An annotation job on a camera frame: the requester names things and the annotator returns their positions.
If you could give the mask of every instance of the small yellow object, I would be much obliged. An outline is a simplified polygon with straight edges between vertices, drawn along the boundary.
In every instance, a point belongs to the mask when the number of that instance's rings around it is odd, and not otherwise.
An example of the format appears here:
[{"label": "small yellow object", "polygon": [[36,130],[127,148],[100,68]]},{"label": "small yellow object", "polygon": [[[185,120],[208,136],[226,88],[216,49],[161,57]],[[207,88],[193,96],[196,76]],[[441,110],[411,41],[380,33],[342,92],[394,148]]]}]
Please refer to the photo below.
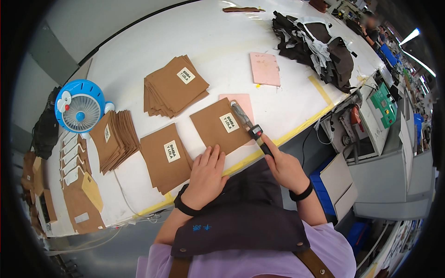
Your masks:
[{"label": "small yellow object", "polygon": [[86,196],[88,196],[88,199],[93,203],[96,209],[99,212],[102,212],[104,203],[102,202],[99,187],[88,172],[85,172],[84,180],[82,182],[82,190],[85,192]]}]

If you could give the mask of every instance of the blue desk fan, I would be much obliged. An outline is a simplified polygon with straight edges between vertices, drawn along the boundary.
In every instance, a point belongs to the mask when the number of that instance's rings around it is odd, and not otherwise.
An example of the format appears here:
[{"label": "blue desk fan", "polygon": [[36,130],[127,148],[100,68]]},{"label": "blue desk fan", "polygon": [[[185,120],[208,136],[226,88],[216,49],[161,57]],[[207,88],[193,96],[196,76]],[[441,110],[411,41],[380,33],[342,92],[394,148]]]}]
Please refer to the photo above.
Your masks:
[{"label": "blue desk fan", "polygon": [[56,98],[56,119],[66,130],[81,133],[84,138],[102,116],[114,110],[114,104],[105,102],[102,90],[85,79],[67,83]]}]

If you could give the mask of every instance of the black wristband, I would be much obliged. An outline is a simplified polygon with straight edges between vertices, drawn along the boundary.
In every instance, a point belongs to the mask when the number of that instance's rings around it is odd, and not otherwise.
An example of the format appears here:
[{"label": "black wristband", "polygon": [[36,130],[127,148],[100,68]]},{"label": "black wristband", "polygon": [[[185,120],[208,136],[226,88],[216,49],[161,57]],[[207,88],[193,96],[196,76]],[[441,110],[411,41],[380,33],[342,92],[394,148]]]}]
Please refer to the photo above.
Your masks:
[{"label": "black wristband", "polygon": [[184,191],[187,189],[188,186],[189,186],[189,184],[186,184],[182,187],[181,191],[178,193],[178,195],[176,196],[176,198],[174,200],[174,207],[189,216],[198,216],[201,214],[200,210],[194,210],[194,209],[189,208],[181,200],[181,195],[182,195],[182,193],[184,193]]},{"label": "black wristband", "polygon": [[309,183],[309,186],[307,187],[307,189],[299,195],[297,195],[293,191],[289,190],[289,197],[291,197],[292,201],[298,202],[298,201],[306,199],[309,196],[309,194],[312,193],[313,189],[314,189],[314,187],[312,186],[312,183]]}]

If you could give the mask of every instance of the white work table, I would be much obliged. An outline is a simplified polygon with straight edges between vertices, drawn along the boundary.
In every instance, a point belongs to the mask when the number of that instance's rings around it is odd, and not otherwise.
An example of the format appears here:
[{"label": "white work table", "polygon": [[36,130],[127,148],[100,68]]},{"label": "white work table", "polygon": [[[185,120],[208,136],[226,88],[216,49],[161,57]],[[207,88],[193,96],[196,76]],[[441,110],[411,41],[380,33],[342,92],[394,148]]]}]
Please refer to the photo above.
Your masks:
[{"label": "white work table", "polygon": [[[224,1],[203,0],[182,5],[152,16],[120,33],[93,56],[89,80],[112,101],[116,110],[130,110],[138,138],[176,123],[179,136],[194,159],[205,149],[190,115],[216,102],[219,94],[248,93],[251,97],[255,123],[277,145],[290,140],[343,101],[348,95],[333,85],[325,85],[310,67],[279,56],[275,50],[279,40],[271,29],[273,11],[283,15],[316,16],[332,23],[331,32],[350,42],[354,70],[351,86],[360,86],[376,70],[384,67],[372,48],[346,25],[331,15],[322,14],[307,2],[237,1],[242,7],[261,6],[266,12],[224,13],[230,5]],[[257,88],[251,73],[250,52],[276,55],[281,87],[261,85]],[[209,96],[187,108],[173,119],[149,117],[143,111],[143,79],[165,66],[173,57],[188,55],[198,73],[210,84]],[[47,180],[53,196],[57,222],[48,236],[75,234],[69,221],[60,186],[60,142],[47,161]],[[146,164],[140,152],[135,153],[118,169],[105,176],[99,173],[94,142],[87,142],[92,177],[99,186],[104,203],[101,212],[105,226],[134,221],[139,214],[154,212],[171,205],[181,186],[162,196],[153,189]],[[227,155],[225,174],[233,174],[261,158],[257,145],[242,146]],[[119,183],[123,188],[127,206]]]}]

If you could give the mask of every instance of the person's left hand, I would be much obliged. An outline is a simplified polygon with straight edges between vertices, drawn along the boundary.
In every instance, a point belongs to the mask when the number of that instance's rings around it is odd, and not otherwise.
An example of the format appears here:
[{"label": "person's left hand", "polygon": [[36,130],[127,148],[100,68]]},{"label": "person's left hand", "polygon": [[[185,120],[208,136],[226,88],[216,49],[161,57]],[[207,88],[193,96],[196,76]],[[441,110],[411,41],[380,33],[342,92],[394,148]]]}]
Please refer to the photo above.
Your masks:
[{"label": "person's left hand", "polygon": [[212,147],[209,146],[204,154],[196,157],[189,186],[181,195],[182,203],[194,210],[200,210],[213,201],[222,192],[229,179],[229,176],[221,177],[226,154],[219,153],[219,145],[214,147],[210,155],[211,151]]}]

